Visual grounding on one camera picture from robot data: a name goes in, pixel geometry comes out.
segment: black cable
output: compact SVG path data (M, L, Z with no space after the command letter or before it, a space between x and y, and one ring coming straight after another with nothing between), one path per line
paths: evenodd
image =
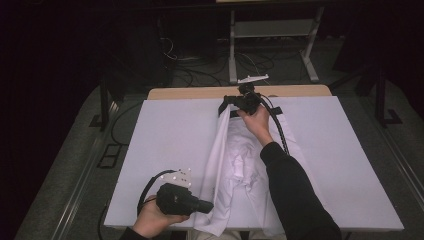
M122 116L124 116L126 113L128 113L129 111L131 111L132 109L134 109L134 108L138 107L138 106L139 106L139 105L141 105L141 104L142 104L142 102L139 102L139 103L137 103L137 104L134 104L133 106L131 106L130 108L128 108L127 110L125 110L123 113L121 113L121 115L119 115L119 116L115 119L115 121L113 122L113 124L112 124L112 129L111 129L111 131L110 131L110 137L112 138L112 140L113 140L116 144L121 145L121 146L129 146L129 144L128 144L128 143L121 143L121 142L119 142L118 140L116 140L116 138L115 138L115 134L114 134L114 129L115 129L116 123L118 122L118 120L119 120Z
M101 226L102 226L102 219L105 215L106 209L109 207L109 200L105 203L105 206L103 207L102 212L100 213L99 220L97 221L97 236L100 240L103 240L102 232L101 232Z
M262 105L264 105L264 107L266 108L266 110L269 112L269 115L271 116L271 118L274 120L275 125L277 125L277 129L278 132L280 133L280 138L281 138L281 143L283 144L283 150L284 152L290 156L290 152L289 152L289 148L287 146L287 142L286 142L286 138L284 137L284 133L283 133L283 128L281 127L280 121L278 121L277 116L274 114L274 112L271 110L271 108L269 107L269 105L264 101L263 98L259 97L254 91L250 90L250 89L246 89L249 93L253 94L256 98L259 99L259 101L261 101Z
M153 183L155 183L156 179L158 179L160 176L166 173L173 173L176 172L174 170L165 170L157 174L156 176L152 177L150 181L147 183L146 187L144 188L143 192L140 195L140 199L138 200L137 204L137 216L140 213L141 209L143 208L143 205L145 203L146 195L149 192L150 188L153 186Z
M262 95L262 94L261 94L261 96L266 98L266 100L268 100L269 104L271 104L271 108L274 108L274 104L272 104L271 100L269 100L269 98L267 96Z

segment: dark background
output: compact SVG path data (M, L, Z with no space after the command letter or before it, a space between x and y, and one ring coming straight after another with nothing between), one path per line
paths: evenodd
M82 103L100 81L106 81L115 100L167 86L172 65L161 53L161 34L184 51L208 55L214 54L216 38L228 37L228 28L221 27L228 22L223 11L167 12L161 15L161 29L156 12L91 11L144 7L150 1L116 2L1 3L2 239L15 235ZM335 67L349 73L365 63L380 64L424 117L420 5L366 2L326 8L319 36L347 36ZM271 12L268 17L278 16L278 10ZM240 18L252 16L246 11Z

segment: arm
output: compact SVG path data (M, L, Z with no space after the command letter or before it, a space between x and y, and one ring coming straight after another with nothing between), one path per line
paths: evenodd
M163 214L156 205L156 200L152 199L153 196L147 199L150 201L144 204L133 228L127 228L121 240L149 239L159 235L169 225L189 219L189 216Z
M287 239L341 239L339 227L315 195L302 166L273 142L267 110L259 106L251 116L243 111L238 114L264 147L261 158L267 168L271 198Z

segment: cable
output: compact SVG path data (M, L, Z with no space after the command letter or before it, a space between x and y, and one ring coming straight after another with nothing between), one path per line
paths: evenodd
M266 110L269 112L269 115L274 120L275 125L277 125L278 132L280 133L281 143L283 144L283 150L284 152L290 156L289 148L287 146L286 138L284 137L283 128L281 127L280 122L278 121L277 116L272 112L269 105L263 100L263 98L259 97L254 91L250 89L246 89L249 93L253 94L256 98L258 98L259 101L261 101L262 105L266 108Z
M128 113L130 110L132 110L132 109L136 108L137 106L139 106L139 105L141 105L141 104L142 104L142 102L139 102L139 103L137 103L137 104L134 104L133 106L131 106L130 108L128 108L127 110L125 110L123 113L121 113L121 115L119 115L119 116L115 119L115 121L113 122L113 124L112 124L112 130L110 131L110 137L112 138L112 140L113 140L116 144L121 145L121 146L129 146L129 144L128 144L128 143L121 143L121 142L119 142L118 140L116 140L116 138L115 138L115 134L114 134L114 129L115 129L116 123L118 122L118 120L119 120L122 116L124 116L124 115L125 115L126 113Z
M272 104L271 100L269 100L269 98L267 96L262 95L262 94L261 94L261 96L266 98L266 100L268 100L269 104L271 104L271 108L274 108L274 105Z
M103 219L103 216L105 215L105 212L106 212L107 208L109 207L109 201L110 200L108 200L105 203L105 206L103 207L103 210L100 213L99 220L97 221L97 236L99 237L100 240L103 240L102 231L101 231L102 219Z
M141 193L140 199L138 200L138 204L137 204L137 216L140 213L141 209L143 208L144 203L146 203L145 202L146 195L149 192L150 188L153 186L153 183L155 183L156 179L158 179L163 174L173 173L173 172L176 172L176 171L174 171L174 170L165 170L165 171L160 172L159 174L157 174L156 176L154 176L154 177L152 177L150 179L150 181L147 183L146 187L144 188L143 192Z

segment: human hand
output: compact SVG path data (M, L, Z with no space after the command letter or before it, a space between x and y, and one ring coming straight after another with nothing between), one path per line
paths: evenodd
M190 218L182 215L165 215L156 205L156 196L150 196L140 211L133 230L145 238L152 238L159 235L169 225L180 223Z
M269 133L269 112L264 106L259 105L253 115L249 115L243 110L237 110L237 114L243 119L247 129L256 136L262 146L274 141Z

